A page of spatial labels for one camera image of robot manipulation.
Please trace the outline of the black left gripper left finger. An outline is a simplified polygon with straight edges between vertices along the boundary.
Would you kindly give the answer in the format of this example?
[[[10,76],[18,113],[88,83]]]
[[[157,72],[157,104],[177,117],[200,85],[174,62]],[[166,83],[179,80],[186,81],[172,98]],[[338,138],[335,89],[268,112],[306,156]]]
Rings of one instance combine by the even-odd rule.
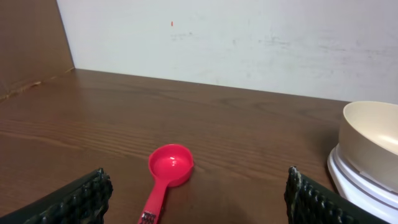
[[[1,217],[1,223],[103,224],[112,192],[110,176],[99,168]]]

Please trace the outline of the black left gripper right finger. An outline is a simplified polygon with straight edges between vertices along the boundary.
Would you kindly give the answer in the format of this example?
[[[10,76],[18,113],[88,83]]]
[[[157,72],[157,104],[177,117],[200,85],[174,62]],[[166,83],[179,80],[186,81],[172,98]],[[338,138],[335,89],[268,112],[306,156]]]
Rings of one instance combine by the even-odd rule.
[[[383,224],[338,194],[289,167],[284,200],[289,224]]]

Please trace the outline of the red plastic measuring scoop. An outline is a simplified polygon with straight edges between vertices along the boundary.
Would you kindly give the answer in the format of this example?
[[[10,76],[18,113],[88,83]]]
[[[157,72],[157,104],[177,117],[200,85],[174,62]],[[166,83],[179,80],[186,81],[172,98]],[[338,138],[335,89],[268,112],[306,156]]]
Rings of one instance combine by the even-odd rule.
[[[184,184],[190,178],[193,167],[192,153],[188,148],[179,144],[164,145],[149,156],[148,168],[154,178],[154,187],[138,224],[159,221],[167,189]]]

